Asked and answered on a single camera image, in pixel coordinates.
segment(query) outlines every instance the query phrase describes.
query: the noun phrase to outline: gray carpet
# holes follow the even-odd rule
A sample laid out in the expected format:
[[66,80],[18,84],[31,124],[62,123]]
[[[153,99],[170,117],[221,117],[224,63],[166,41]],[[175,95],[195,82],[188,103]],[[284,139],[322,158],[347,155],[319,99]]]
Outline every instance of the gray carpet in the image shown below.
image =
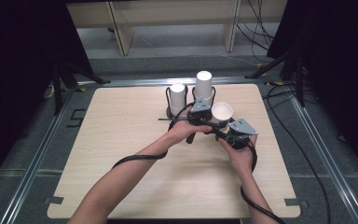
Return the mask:
[[[167,77],[194,77],[200,70],[209,70],[214,77],[243,77],[251,74],[255,67],[247,63],[230,60],[222,57],[171,57],[150,59],[117,59],[117,60],[91,60],[91,64],[97,76],[109,80],[135,80],[146,78]],[[266,77],[252,81],[257,84],[261,95],[267,95],[272,88],[264,83],[268,80],[279,79],[280,67],[268,72]],[[17,215],[15,223],[65,223],[64,219],[50,219],[47,217],[48,205],[44,203],[47,197],[51,197],[60,180],[60,173],[76,140],[79,128],[70,128],[68,125],[76,124],[76,120],[70,120],[76,109],[87,110],[95,88],[86,88],[85,91],[76,91],[67,106],[62,122],[53,138],[48,152],[40,166],[34,183]],[[285,91],[278,88],[276,92]],[[322,179],[324,188],[328,194],[332,223],[353,223],[345,204],[342,202],[337,189],[330,176],[326,172],[321,159],[314,149],[312,142],[300,121],[295,108],[289,98],[291,94],[283,94],[270,98],[273,109],[282,120],[287,129],[292,132],[300,145],[304,148],[312,166]],[[267,105],[268,115],[276,134],[278,144],[282,151],[283,159],[292,180],[297,198],[306,202],[308,207],[301,208],[301,215],[297,218],[286,218],[286,223],[326,223],[326,204],[322,190],[304,156],[298,149],[289,134],[272,114]],[[311,90],[306,91],[306,109],[310,113],[315,126],[323,136],[323,140],[333,154],[338,166],[347,177],[358,197],[358,160],[351,148],[337,139],[339,130],[331,121],[330,116],[322,105],[318,104],[317,97]],[[8,202],[20,184],[24,169],[31,163],[34,154],[40,144],[44,132],[48,128],[54,112],[54,101],[48,98],[41,104],[38,113],[29,124],[26,135],[19,139],[7,156],[0,171],[0,220],[2,219]],[[77,116],[84,116],[85,112],[76,112]],[[124,220],[116,220],[114,223],[129,223]],[[161,220],[153,223],[230,223],[228,220]]]

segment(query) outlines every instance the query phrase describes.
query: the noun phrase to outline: white cup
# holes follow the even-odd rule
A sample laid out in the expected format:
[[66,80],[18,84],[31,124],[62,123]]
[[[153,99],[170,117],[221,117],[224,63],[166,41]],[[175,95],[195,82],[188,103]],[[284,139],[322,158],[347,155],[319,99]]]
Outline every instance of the white cup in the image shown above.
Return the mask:
[[204,99],[205,101],[212,98],[212,74],[208,71],[200,71],[197,73],[196,87],[195,87],[196,99]]
[[225,129],[227,127],[228,121],[232,118],[234,114],[234,110],[232,109],[231,105],[225,102],[218,102],[212,106],[212,120],[213,123],[219,123],[224,121],[226,123]]
[[176,116],[186,106],[186,86],[184,84],[173,84],[170,87],[170,110]]

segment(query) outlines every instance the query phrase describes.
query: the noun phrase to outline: person's arm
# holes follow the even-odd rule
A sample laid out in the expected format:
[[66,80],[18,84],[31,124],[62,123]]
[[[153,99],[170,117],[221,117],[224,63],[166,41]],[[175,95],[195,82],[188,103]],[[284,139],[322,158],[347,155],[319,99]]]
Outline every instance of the person's arm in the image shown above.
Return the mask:
[[[255,147],[256,139],[257,136],[255,135],[252,135],[250,138],[254,147]],[[260,191],[260,188],[257,186],[257,183],[255,182],[255,179],[253,177],[252,174],[253,155],[251,150],[248,147],[241,150],[234,149],[222,138],[219,138],[219,142],[222,145],[222,147],[227,151],[231,161],[231,165],[234,168],[234,170],[237,172],[238,176],[240,177],[242,188],[246,197],[249,198],[254,203],[258,204],[259,206],[272,212],[271,208],[269,207],[269,204],[264,198],[263,193]],[[254,209],[252,206],[248,206],[248,207],[249,207],[249,214],[252,223],[254,224],[277,223],[275,220],[259,212],[258,210]]]
[[[172,129],[145,147],[137,155],[160,155],[192,133],[207,133],[209,126],[192,126],[178,121]],[[121,163],[89,190],[68,223],[105,223],[109,214],[132,191],[156,160],[136,160]]]

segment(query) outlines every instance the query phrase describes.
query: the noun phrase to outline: light wood tabletop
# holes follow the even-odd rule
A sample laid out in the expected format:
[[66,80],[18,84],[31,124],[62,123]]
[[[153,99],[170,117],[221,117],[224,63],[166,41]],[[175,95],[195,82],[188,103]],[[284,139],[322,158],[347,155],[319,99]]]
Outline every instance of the light wood tabletop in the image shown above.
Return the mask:
[[[298,217],[299,206],[269,116],[254,84],[214,85],[215,102],[234,109],[257,131],[255,180],[278,217]],[[98,89],[79,130],[56,188],[61,204],[51,203],[48,216],[70,217],[93,184],[120,159],[146,147],[167,132],[167,87]],[[187,101],[192,102],[191,86]],[[157,161],[109,218],[243,218],[247,204],[241,182],[214,135],[197,133]]]

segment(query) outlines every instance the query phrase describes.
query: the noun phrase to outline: floor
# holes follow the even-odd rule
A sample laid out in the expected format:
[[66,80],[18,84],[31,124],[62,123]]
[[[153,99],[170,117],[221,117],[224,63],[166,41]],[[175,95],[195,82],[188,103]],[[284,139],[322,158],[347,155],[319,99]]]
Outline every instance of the floor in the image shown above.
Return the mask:
[[[265,24],[270,35],[274,35],[279,24]],[[253,33],[241,25],[241,29],[250,37]],[[128,55],[122,56],[118,51],[114,35],[107,29],[78,30],[84,48],[95,74],[112,80],[111,87],[133,85],[167,84],[172,78],[194,77],[199,70],[210,70],[217,81],[255,83],[262,96],[267,96],[273,86],[268,82],[279,81],[280,66],[267,72],[259,79],[245,79],[243,76],[257,71],[257,66],[265,65],[271,59],[265,57],[266,51],[247,40],[239,29],[236,31],[234,50],[226,52],[223,37],[218,25],[202,26],[161,26],[135,28],[135,37]],[[265,48],[268,47],[262,36],[255,39]],[[22,200],[15,201],[19,209],[15,210],[12,223],[65,223],[66,219],[51,219],[47,216],[48,200],[53,200],[54,190],[60,180],[62,169],[76,140],[77,120],[71,119],[76,110],[77,117],[84,117],[97,85],[78,76],[84,89],[62,90],[66,108],[62,116],[53,115],[53,98],[47,97],[38,113],[35,114],[24,136],[12,148],[0,169],[0,223],[7,222],[5,213],[17,195],[22,180],[34,169],[29,188],[22,192]],[[274,93],[287,92],[290,87],[274,89]],[[296,107],[296,100],[291,92],[266,98],[265,105],[277,136],[282,156],[294,186],[296,196],[301,203],[301,215],[285,218],[286,223],[358,223],[353,218],[353,210],[358,214],[358,160],[351,148],[339,138],[339,130],[331,121],[324,107],[318,104],[318,98],[312,89],[306,87],[306,113],[310,116],[318,134],[322,137],[334,164],[342,173],[342,178],[353,193],[355,205],[348,204],[346,192],[340,191],[339,183],[331,176],[329,167],[315,149],[309,132],[304,128],[303,120]],[[46,132],[51,129],[52,121],[57,121],[52,139],[47,142]],[[321,180],[318,182],[311,167]],[[329,205],[323,196],[326,191]],[[131,221],[147,223],[148,221]],[[228,223],[227,220],[153,220],[153,223]],[[115,220],[115,223],[129,223]]]

